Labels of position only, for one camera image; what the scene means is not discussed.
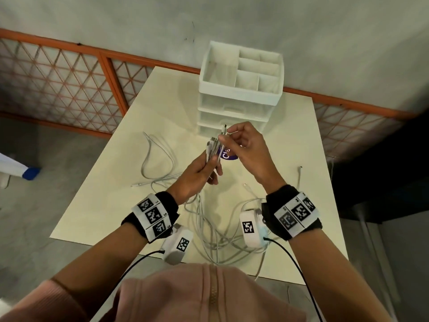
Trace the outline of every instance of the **hand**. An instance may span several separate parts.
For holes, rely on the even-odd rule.
[[[190,163],[177,181],[167,189],[167,192],[176,200],[177,205],[185,203],[190,197],[200,192],[206,182],[208,184],[218,184],[214,169],[216,168],[219,175],[222,175],[223,172],[221,163],[217,164],[217,158],[218,155],[213,156],[206,164],[206,152],[204,151]]]
[[[231,134],[219,135],[219,141],[226,149],[230,149],[229,156],[236,154],[239,157],[267,194],[286,185],[271,159],[264,137],[250,122],[234,124],[227,132]]]

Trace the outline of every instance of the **qr code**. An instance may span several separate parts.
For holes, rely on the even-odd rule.
[[[311,211],[311,212],[313,212],[314,211],[314,209],[316,209],[316,206],[310,201],[310,199],[308,199],[308,198],[305,198],[304,200],[303,200],[303,202],[304,202],[304,204],[307,206],[307,208]]]
[[[157,207],[154,207],[153,209],[146,211],[145,215],[147,217],[147,220],[153,224],[154,222],[157,222],[162,218],[161,213],[159,212]]]
[[[302,203],[292,209],[292,213],[302,222],[305,218],[311,215]]]
[[[242,224],[243,224],[243,230],[246,234],[255,232],[253,229],[252,222],[242,222]]]
[[[154,204],[150,199],[145,199],[142,202],[140,202],[137,206],[140,208],[141,211],[145,211],[152,207]]]
[[[188,244],[189,244],[189,241],[186,238],[182,237],[182,238],[180,238],[180,242],[177,245],[176,249],[178,249],[178,250],[180,250],[182,252],[185,252]]]
[[[154,225],[153,228],[154,228],[155,238],[157,238],[158,236],[160,236],[167,229],[165,227],[165,224],[164,224],[163,220],[161,220],[159,223],[157,223],[156,225]]]
[[[287,230],[291,229],[297,224],[297,220],[291,215],[289,211],[286,211],[285,214],[281,216],[278,220]]]

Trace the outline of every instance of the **pink jacket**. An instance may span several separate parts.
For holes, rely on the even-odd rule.
[[[271,295],[234,267],[185,264],[144,280],[126,279],[116,294],[115,321],[305,321],[305,314]],[[103,321],[112,320],[105,315]],[[0,322],[88,321],[57,283],[43,282]]]

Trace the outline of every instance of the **table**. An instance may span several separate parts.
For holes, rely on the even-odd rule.
[[[167,144],[175,155],[174,173],[183,171],[207,143],[206,137],[197,134],[197,105],[198,75],[156,67],[51,238],[94,245],[118,228],[131,212],[131,207],[151,192],[149,186],[130,187],[146,181],[140,173],[148,148],[143,131]],[[303,166],[301,189],[321,212],[325,233],[347,256],[312,99],[283,93],[264,130],[264,137],[273,161],[289,184],[296,186],[298,166]],[[219,178],[219,184],[207,184],[202,191],[205,212],[220,229],[226,227],[231,212],[235,214],[233,225],[237,226],[240,203],[253,198],[243,183],[248,184],[257,196],[265,196],[262,186],[239,160],[222,160],[222,165],[224,175]],[[147,175],[160,176],[170,167],[168,158],[154,146],[145,171]],[[185,212],[182,205],[179,213],[178,222],[193,229],[192,214]],[[183,262],[206,262],[197,251],[197,248],[202,249],[200,240],[195,235],[194,239],[195,245],[188,247]],[[147,245],[141,254],[159,249],[161,243],[162,240],[157,240]],[[282,243],[290,250],[288,243]],[[255,275],[260,260],[261,254],[251,254],[235,266]],[[275,244],[267,250],[260,276],[304,283],[293,262]]]

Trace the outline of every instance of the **purple label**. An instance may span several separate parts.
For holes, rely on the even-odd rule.
[[[226,159],[227,161],[234,161],[235,159],[238,159],[238,156],[237,155],[233,155],[233,156],[229,156],[228,155],[228,152],[229,152],[229,149],[228,150],[224,150],[223,152],[222,152],[222,156],[221,156],[221,158],[222,159]]]

